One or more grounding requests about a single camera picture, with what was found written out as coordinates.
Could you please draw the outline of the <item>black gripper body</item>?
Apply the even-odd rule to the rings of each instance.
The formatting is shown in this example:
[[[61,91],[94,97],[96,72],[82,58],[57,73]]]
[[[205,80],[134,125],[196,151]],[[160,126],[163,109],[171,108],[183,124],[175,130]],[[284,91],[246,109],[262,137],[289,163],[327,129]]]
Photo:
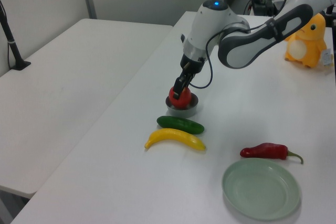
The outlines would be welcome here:
[[[203,69],[204,59],[202,58],[201,61],[192,60],[186,55],[183,55],[180,62],[180,66],[182,68],[183,75],[197,74],[200,73]]]

